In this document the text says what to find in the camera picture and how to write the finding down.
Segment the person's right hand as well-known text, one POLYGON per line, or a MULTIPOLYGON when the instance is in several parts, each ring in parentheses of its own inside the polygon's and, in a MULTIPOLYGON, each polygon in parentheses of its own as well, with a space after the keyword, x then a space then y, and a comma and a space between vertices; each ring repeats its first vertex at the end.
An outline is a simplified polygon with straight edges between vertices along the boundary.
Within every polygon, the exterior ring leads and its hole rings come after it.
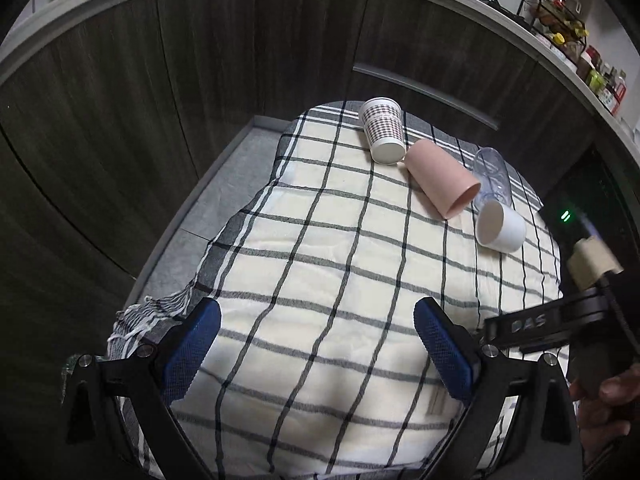
POLYGON ((577 426, 589 465, 615 439, 628 436, 632 423, 639 419, 639 364, 601 382, 594 399, 587 398, 586 390, 576 379, 570 384, 570 396, 578 402, 577 426), (632 419, 613 418, 614 410, 621 406, 634 409, 632 419))

